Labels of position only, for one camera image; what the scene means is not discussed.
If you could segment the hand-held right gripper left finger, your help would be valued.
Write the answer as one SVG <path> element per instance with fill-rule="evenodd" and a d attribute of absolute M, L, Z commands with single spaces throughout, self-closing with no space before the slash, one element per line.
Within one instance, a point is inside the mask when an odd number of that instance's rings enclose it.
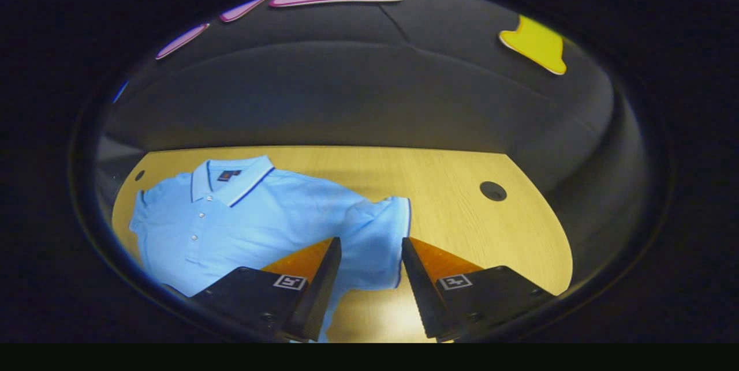
<path fill-rule="evenodd" d="M 316 342 L 341 258 L 341 240 L 333 237 L 262 269 L 233 269 L 192 300 L 269 342 Z"/>

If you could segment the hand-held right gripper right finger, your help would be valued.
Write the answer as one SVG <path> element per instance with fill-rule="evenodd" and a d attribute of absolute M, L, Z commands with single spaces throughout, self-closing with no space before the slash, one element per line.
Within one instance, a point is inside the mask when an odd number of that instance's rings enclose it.
<path fill-rule="evenodd" d="M 483 268 L 414 237 L 402 258 L 424 332 L 437 342 L 482 342 L 555 300 L 507 265 Z"/>

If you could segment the light blue T-shirt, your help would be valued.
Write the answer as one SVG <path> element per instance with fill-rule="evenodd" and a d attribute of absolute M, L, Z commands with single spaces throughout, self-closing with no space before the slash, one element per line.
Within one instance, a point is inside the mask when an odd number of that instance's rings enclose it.
<path fill-rule="evenodd" d="M 236 268 L 261 269 L 326 239 L 341 240 L 341 263 L 319 341 L 341 297 L 401 281 L 401 243 L 410 201 L 372 202 L 343 185 L 279 170 L 267 156 L 206 160 L 137 193 L 130 230 L 143 269 L 187 297 Z"/>

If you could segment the black backdrop cloth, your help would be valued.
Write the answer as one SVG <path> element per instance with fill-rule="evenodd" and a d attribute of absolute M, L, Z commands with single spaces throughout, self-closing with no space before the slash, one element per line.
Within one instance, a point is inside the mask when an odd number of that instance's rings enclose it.
<path fill-rule="evenodd" d="M 524 18 L 489 0 L 257 3 L 124 71 L 104 139 L 132 156 L 195 147 L 501 153 L 553 206 L 580 286 L 643 231 L 650 158 L 622 82 L 570 35 L 561 76 L 505 47 Z"/>

